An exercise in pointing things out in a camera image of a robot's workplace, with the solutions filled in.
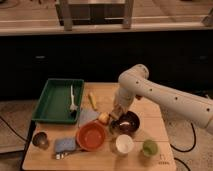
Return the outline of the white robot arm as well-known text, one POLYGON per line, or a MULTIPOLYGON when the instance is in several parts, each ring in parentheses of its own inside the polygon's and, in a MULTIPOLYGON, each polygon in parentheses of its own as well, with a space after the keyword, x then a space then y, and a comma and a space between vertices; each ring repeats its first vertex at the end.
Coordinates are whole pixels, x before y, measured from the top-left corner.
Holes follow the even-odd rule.
POLYGON ((145 97, 173 110, 213 135, 213 100, 156 84, 148 80, 149 70, 137 64, 118 77, 112 114, 126 114, 134 99, 145 97))

